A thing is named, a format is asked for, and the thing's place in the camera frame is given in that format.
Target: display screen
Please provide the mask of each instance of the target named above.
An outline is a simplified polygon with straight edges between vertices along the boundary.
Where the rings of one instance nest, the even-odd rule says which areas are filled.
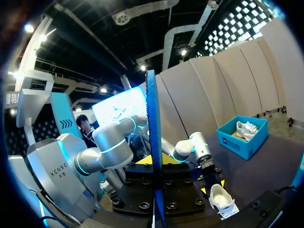
[[[111,96],[92,106],[99,126],[123,118],[146,114],[146,96],[138,86]]]

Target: yellow marker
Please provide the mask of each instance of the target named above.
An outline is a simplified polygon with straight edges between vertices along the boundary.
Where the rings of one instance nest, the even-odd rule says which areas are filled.
[[[172,157],[169,157],[165,153],[162,153],[162,164],[167,165],[168,163],[179,164],[179,162],[177,160],[173,159]],[[149,155],[149,156],[141,159],[140,161],[138,161],[136,164],[150,164],[150,165],[152,165],[152,156]]]

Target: screw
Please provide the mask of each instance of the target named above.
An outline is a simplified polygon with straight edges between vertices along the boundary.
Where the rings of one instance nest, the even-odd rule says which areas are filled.
[[[168,210],[174,210],[174,209],[176,209],[176,203],[175,202],[168,203],[167,209]]]
[[[117,207],[117,208],[122,208],[124,206],[124,202],[120,199],[120,198],[115,198],[112,201],[113,206]]]
[[[139,204],[139,208],[142,209],[142,210],[147,210],[147,209],[150,208],[150,203],[148,203],[148,202],[141,202]]]
[[[167,186],[170,186],[170,185],[172,185],[172,184],[173,184],[173,181],[171,181],[171,180],[167,180],[167,181],[166,181],[166,185],[167,185]]]
[[[145,180],[145,181],[143,182],[144,185],[150,185],[151,183],[152,183],[151,180]]]
[[[184,180],[184,183],[185,183],[185,184],[191,184],[191,183],[192,183],[192,180],[188,178],[188,179]]]
[[[127,178],[127,179],[124,180],[124,183],[126,185],[130,185],[132,183],[132,180]]]
[[[251,207],[253,209],[257,209],[260,207],[260,201],[254,201],[252,204],[251,204]]]
[[[204,201],[200,198],[195,200],[195,205],[202,207],[204,205]]]

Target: gray floor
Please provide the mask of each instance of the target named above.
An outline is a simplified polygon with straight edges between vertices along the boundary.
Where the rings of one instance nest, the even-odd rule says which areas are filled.
[[[269,114],[261,117],[268,120],[268,133],[280,137],[290,139],[295,142],[304,142],[304,128],[288,126],[288,117],[281,112],[272,113],[272,117]]]

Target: dark table surface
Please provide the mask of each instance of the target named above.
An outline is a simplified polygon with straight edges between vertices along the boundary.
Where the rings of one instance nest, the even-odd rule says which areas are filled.
[[[216,134],[207,138],[216,167],[221,168],[227,192],[239,209],[266,190],[290,185],[304,151],[304,142],[269,135],[257,152],[248,160],[219,144]],[[205,202],[210,213],[209,202]]]

